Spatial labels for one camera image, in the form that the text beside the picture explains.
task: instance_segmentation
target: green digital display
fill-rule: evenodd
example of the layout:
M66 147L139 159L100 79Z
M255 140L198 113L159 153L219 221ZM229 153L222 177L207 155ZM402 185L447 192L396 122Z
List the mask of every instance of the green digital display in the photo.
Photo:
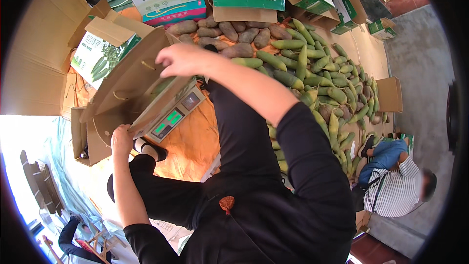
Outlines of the green digital display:
M180 119L181 119L182 115L178 114L176 115L173 120L171 120L171 124L175 124L176 122L178 122Z
M167 120L172 120L176 114L177 114L177 111L174 110L173 113L168 116Z
M165 127L165 124L161 124L160 126L156 128L155 132L159 133L164 127Z

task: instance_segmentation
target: wooden chair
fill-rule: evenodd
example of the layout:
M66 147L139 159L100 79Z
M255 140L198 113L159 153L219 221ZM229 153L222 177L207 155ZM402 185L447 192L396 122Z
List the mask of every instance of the wooden chair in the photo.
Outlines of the wooden chair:
M85 245L90 248L91 251L99 258L101 261L103 261L105 264L110 264L106 260L106 253L111 250L113 247L115 247L117 244L121 244L124 248L126 247L126 244L120 240L117 236L113 235L111 238L107 239L106 237L103 236L103 233L106 232L107 230L103 229L100 231L93 223L90 223L90 226L93 227L94 229L97 230L96 235L90 239L89 241L83 241ZM98 252L96 250L97 248L97 242L99 237L103 238L103 251Z

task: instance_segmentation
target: woman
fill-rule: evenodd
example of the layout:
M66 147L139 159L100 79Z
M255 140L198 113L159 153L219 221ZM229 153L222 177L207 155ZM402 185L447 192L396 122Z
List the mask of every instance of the woman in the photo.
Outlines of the woman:
M204 75L220 134L220 173L205 183L153 175L165 152L119 126L108 191L140 263L344 263L355 230L349 181L309 108L276 80L195 45L164 48L161 77ZM289 165L284 187L266 125ZM149 219L194 233L181 255Z

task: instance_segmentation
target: hand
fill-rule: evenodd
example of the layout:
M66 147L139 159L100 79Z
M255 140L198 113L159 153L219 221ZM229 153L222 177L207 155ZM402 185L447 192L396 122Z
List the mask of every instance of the hand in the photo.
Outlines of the hand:
M134 145L134 132L128 132L130 125L120 125L114 132L111 138L111 149L113 156L125 157L128 159L132 147Z
M211 69L225 67L224 63L231 62L223 56L204 50L196 45L174 44L163 48L156 56L155 63L166 66L160 77L171 76L190 77L203 74L210 77Z

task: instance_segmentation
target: black shirt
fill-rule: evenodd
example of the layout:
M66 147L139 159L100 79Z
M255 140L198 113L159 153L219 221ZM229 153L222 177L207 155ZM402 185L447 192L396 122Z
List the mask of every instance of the black shirt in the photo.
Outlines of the black shirt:
M250 187L256 182L244 179L226 194L235 198L230 215L220 208L221 197L206 204L180 256L155 227L127 226L140 263L344 263L355 211L326 135L309 108L297 103L279 123L277 139L295 194L280 183Z

